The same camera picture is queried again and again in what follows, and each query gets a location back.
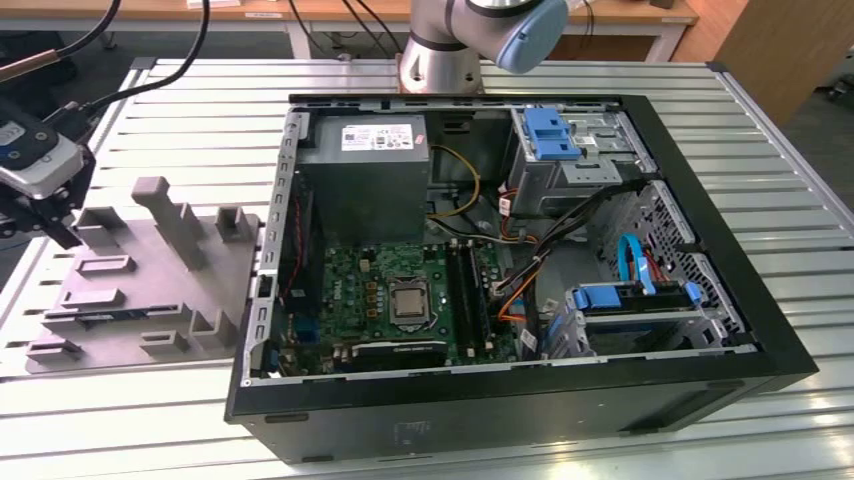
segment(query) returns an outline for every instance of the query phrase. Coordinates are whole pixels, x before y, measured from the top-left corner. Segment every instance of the sticker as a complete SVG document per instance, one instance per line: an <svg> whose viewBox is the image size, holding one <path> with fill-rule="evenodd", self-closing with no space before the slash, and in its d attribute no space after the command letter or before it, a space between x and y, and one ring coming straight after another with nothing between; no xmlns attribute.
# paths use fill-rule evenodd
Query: sticker
<svg viewBox="0 0 854 480"><path fill-rule="evenodd" d="M573 137L575 143L579 145L595 145L596 139L593 137Z"/></svg>
<svg viewBox="0 0 854 480"><path fill-rule="evenodd" d="M691 23L694 19L691 17L664 17L662 23Z"/></svg>
<svg viewBox="0 0 854 480"><path fill-rule="evenodd" d="M347 125L341 131L341 150L413 150L412 125Z"/></svg>
<svg viewBox="0 0 854 480"><path fill-rule="evenodd" d="M524 343L524 346L528 347L529 350L536 351L536 337L531 335L527 328L521 329L519 340L521 340L521 343Z"/></svg>
<svg viewBox="0 0 854 480"><path fill-rule="evenodd" d="M497 213L501 214L501 217L509 216L511 206L512 206L512 201L508 198L501 198L497 200Z"/></svg>
<svg viewBox="0 0 854 480"><path fill-rule="evenodd" d="M281 18L280 13L247 13L245 18Z"/></svg>

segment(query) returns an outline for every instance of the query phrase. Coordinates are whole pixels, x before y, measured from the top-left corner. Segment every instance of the black cable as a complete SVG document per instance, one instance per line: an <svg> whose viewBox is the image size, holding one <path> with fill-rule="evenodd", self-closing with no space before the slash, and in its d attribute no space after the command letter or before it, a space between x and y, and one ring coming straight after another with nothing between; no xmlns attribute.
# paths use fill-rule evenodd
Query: black cable
<svg viewBox="0 0 854 480"><path fill-rule="evenodd" d="M164 79L157 80L156 82L128 88L126 90L122 90L120 92L110 93L93 102L88 102L85 105L82 105L82 107L80 107L82 113L85 113L86 116L92 117L110 103L124 100L125 98L129 98L140 93L156 90L160 87L165 87L166 85L172 84L178 78L181 78L184 76L184 73L186 73L186 70L189 70L192 62L194 62L196 57L199 56L199 51L201 50L201 45L204 44L204 38L208 34L209 23L211 0L201 0L201 23L199 25L199 33L196 34L196 40L189 49L189 53L186 54L186 58L184 59L184 63L174 71L174 73L172 73L172 75L169 75Z"/></svg>
<svg viewBox="0 0 854 480"><path fill-rule="evenodd" d="M579 42L579 50L577 50L579 55L592 43L592 36L595 33L595 25L596 25L596 14L593 13L592 6L589 5L589 1L588 0L581 0L581 1L584 2L584 7L587 8L587 22L584 25L584 35L581 36L581 40Z"/></svg>
<svg viewBox="0 0 854 480"><path fill-rule="evenodd" d="M303 17L299 14L299 10L296 10L296 4L293 3L293 0L288 0L288 3L291 4L291 11L293 12L293 16L296 17L296 23L299 23L299 28L303 30L303 33L305 34L305 37L308 38L308 41L311 42L311 44L320 51L320 53L325 55L325 51L323 50L323 47L320 46L317 41L312 38L311 33L308 33L308 28L305 28L305 24L303 23Z"/></svg>
<svg viewBox="0 0 854 480"><path fill-rule="evenodd" d="M77 40L74 43L72 43L64 48L60 48L56 51L56 55L58 56L58 58L70 57L74 53L82 50L82 48L89 43L94 41L94 39L98 37L101 33L104 33L104 31L106 31L106 27L109 27L109 24L112 23L112 19L116 18L116 13L118 12L120 6L121 6L121 0L112 0L106 13L104 13L104 16L101 17L100 22L97 22L97 25L94 25L94 28L89 31L89 33L86 33L80 38L80 40Z"/></svg>
<svg viewBox="0 0 854 480"><path fill-rule="evenodd" d="M364 30L364 33L367 33L369 35L369 37L373 39L373 43L376 44L379 49L383 51L383 54L385 55L385 57L391 58L391 54L388 53L388 50L385 50L385 47L383 47L383 44L379 43L379 38L376 38L376 35L373 35L373 32L368 29L368 26L364 24L364 22L359 18L359 15L356 14L356 11L353 10L352 5L349 4L349 2L347 0L341 0L341 2L344 3L344 6L347 7L347 10L349 10L349 14L352 15L352 18L355 18L356 22L359 22L359 25L361 25L361 30Z"/></svg>
<svg viewBox="0 0 854 480"><path fill-rule="evenodd" d="M539 243L533 247L533 257L524 267L511 273L507 278L500 282L497 288L505 288L507 285L527 275L541 265L545 258L551 254L551 244L565 237L575 230L581 228L589 221L592 214L596 212L599 206L615 195L620 193L628 193L636 191L646 186L648 180L646 178L638 180L630 180L619 185L611 185L601 188L596 193L584 199L568 212L565 212L555 223L548 227L543 234Z"/></svg>
<svg viewBox="0 0 854 480"><path fill-rule="evenodd" d="M388 30L388 25L385 25L385 22L380 20L376 13L373 13L373 10L371 10L371 7L368 7L367 4L364 3L364 0L356 0L356 3L361 5L361 8L364 8L367 12L371 14L371 16L373 17L373 20L376 20L376 22L379 23L379 26L383 27L383 30L385 30L385 33L391 37L391 41L393 42L395 47L397 48L397 53L403 54L403 48L400 48L400 44L397 43L397 40L395 39L395 36L391 33L391 30Z"/></svg>

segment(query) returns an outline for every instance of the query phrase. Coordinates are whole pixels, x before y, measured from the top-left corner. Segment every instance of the blue latch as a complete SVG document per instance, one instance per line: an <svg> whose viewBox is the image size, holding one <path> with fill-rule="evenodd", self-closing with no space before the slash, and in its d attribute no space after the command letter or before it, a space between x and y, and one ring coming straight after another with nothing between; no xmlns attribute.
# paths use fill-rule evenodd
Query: blue latch
<svg viewBox="0 0 854 480"><path fill-rule="evenodd" d="M524 126L537 160L577 160L581 149L575 146L569 126L553 108L525 108Z"/></svg>
<svg viewBox="0 0 854 480"><path fill-rule="evenodd" d="M572 292L575 306L579 310L588 308L617 308L621 305L616 288L609 285L581 287Z"/></svg>
<svg viewBox="0 0 854 480"><path fill-rule="evenodd" d="M688 299L694 305L703 303L703 289L694 282L686 282L684 293L688 294Z"/></svg>

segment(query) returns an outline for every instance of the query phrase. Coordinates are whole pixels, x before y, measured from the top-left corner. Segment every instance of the metal table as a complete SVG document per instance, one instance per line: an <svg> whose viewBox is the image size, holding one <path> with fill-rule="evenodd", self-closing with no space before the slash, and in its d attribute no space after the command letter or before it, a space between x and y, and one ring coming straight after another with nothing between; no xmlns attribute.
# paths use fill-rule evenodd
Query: metal table
<svg viewBox="0 0 854 480"><path fill-rule="evenodd" d="M177 63L137 64L124 87L161 78ZM223 422L229 361L20 377L0 384L0 477L851 474L852 216L740 87L699 64L548 63L521 77L484 65L484 81L492 93L650 97L820 373L672 434L307 466L280 463L241 427ZM88 204L142 213L128 195L132 180L164 175L173 200L190 202L199 215L231 203L264 218L288 94L393 92L393 82L387 61L199 60L170 87L109 109L92 140L100 166ZM52 244L32 242L0 298L0 375L22 371L25 342L37 335L38 313L52 306L69 262Z"/></svg>

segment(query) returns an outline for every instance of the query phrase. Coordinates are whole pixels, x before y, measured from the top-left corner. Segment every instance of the power cable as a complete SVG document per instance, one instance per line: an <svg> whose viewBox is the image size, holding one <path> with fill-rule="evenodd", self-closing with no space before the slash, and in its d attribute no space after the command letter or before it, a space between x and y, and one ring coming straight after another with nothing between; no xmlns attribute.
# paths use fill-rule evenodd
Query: power cable
<svg viewBox="0 0 854 480"><path fill-rule="evenodd" d="M94 116L97 112L106 107L113 102L118 102L125 98L132 97L133 95L138 95L140 93L149 92L150 90L156 90L157 88L165 87L166 85L174 83L174 81L184 76L186 70L189 70L189 66L196 60L199 56L199 51L201 50L201 45L204 44L204 38L208 34L208 26L211 23L211 0L201 0L201 23L199 25L199 33L196 34L196 40L193 41L192 47L189 49L189 53L186 54L186 58L184 59L184 63L178 67L178 69L169 75L168 77L157 80L156 82L148 83L145 85L140 85L137 87L128 88L126 90L121 90L120 92L110 93L109 95L102 96L97 100L88 102L82 105L81 110L89 116Z"/></svg>

